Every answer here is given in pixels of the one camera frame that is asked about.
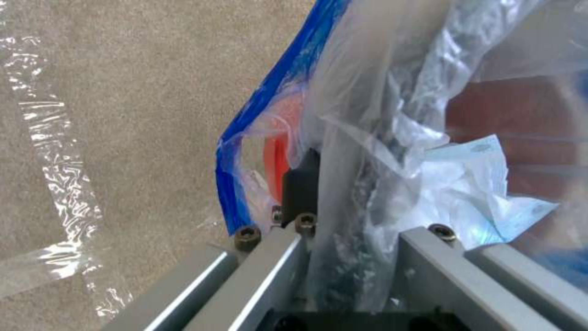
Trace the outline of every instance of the beige carpet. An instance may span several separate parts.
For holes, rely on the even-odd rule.
[[[137,297],[191,245],[226,236],[216,141],[281,56],[311,0],[10,3],[41,37]],[[6,75],[0,75],[0,259],[65,239]],[[2,330],[97,329],[82,276],[0,300]]]

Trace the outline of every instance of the blue tape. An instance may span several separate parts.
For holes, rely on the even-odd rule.
[[[279,93],[280,87],[287,82],[308,80],[349,1],[318,0],[315,3],[294,41],[220,137],[216,148],[216,188],[230,235],[241,226],[252,224],[238,171],[243,133]]]

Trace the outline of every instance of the metal frame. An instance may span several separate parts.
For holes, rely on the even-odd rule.
[[[103,330],[179,330],[236,268],[234,255],[210,245],[201,245]]]
[[[255,329],[269,309],[290,303],[307,264],[302,237],[273,229],[185,330]]]
[[[563,330],[588,330],[588,295],[506,244],[466,257]]]
[[[424,228],[399,236],[393,295],[409,310],[453,312],[472,330],[558,330]]]

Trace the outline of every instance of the transparent plastic sheet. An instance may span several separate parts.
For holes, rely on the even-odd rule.
[[[558,75],[588,68],[588,2],[552,0],[484,56],[472,80]]]
[[[83,169],[66,105],[52,92],[41,40],[15,27],[18,20],[11,9],[9,2],[0,2],[3,78],[29,129],[67,240],[0,262],[0,297],[80,273],[97,315],[110,319],[132,296],[114,268],[112,238],[102,227],[102,212]]]
[[[308,275],[316,308],[384,307],[397,234],[417,225],[400,219],[418,199],[424,150],[448,140],[447,102],[539,3],[455,1],[446,17],[442,4],[422,11],[426,2],[349,6],[317,63],[305,107],[325,121],[320,226]],[[302,130],[320,137],[323,128],[305,126],[303,117]]]

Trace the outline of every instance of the crumpled plastic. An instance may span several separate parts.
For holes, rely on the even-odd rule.
[[[321,150],[312,306],[384,307],[397,225],[418,201],[425,150],[447,142],[447,102],[539,3],[461,0],[430,12],[429,1],[349,5],[316,65],[302,123],[307,136],[324,132],[309,143]],[[324,128],[305,126],[317,120]]]
[[[399,230],[444,224],[466,250],[510,242],[558,204],[508,196],[507,173],[495,135],[427,151],[419,200],[399,221]]]

